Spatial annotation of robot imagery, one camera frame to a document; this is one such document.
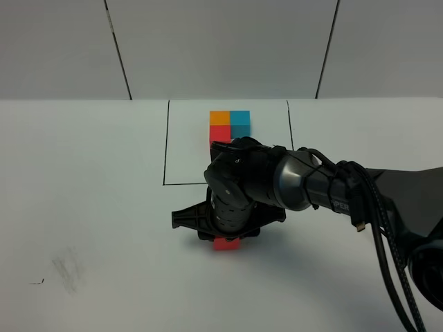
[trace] colored block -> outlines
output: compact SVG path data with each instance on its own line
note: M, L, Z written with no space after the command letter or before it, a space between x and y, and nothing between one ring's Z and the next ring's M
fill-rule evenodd
M230 125L230 112L211 111L209 119L209 123L211 126L228 126Z
M230 126L209 126L209 144L215 140L230 143Z
M230 112L231 126L250 126L251 120L249 111L231 111Z
M230 126L230 137L232 139L244 136L251 136L250 126Z
M214 239L214 250L237 250L238 248L240 248L239 238L233 241L227 241L223 237L216 237Z

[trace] smudge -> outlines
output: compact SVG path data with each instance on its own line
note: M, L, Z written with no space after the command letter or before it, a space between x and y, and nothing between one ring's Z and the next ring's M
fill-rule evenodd
M44 278L40 282L31 282L30 285L41 285L44 282Z
M53 266L62 278L64 289L71 295L78 291L84 268L78 259L75 248L66 248L52 260Z

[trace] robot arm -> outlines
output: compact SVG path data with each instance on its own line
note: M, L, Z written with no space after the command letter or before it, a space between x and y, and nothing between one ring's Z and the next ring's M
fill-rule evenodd
M382 275L406 330L414 328L385 271L381 233L395 252L400 279L408 265L418 289L443 311L443 167L403 172L364 169L347 162L335 165L313 149L270 148L252 138L214 142L211 158L204 173L206 201L173 212L173 228L195 229L200 239L209 241L242 239L258 236L268 223L283 222L285 209L322 206L350 215L358 231L372 224ZM424 331L409 286L403 282L402 286L417 329Z

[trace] cyan block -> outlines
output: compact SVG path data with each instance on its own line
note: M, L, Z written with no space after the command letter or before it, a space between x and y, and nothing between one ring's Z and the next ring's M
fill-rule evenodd
M244 136L251 136L251 127L250 126L230 126L230 137L241 138Z
M249 118L249 111L231 111L230 112L231 126L250 126L251 120Z

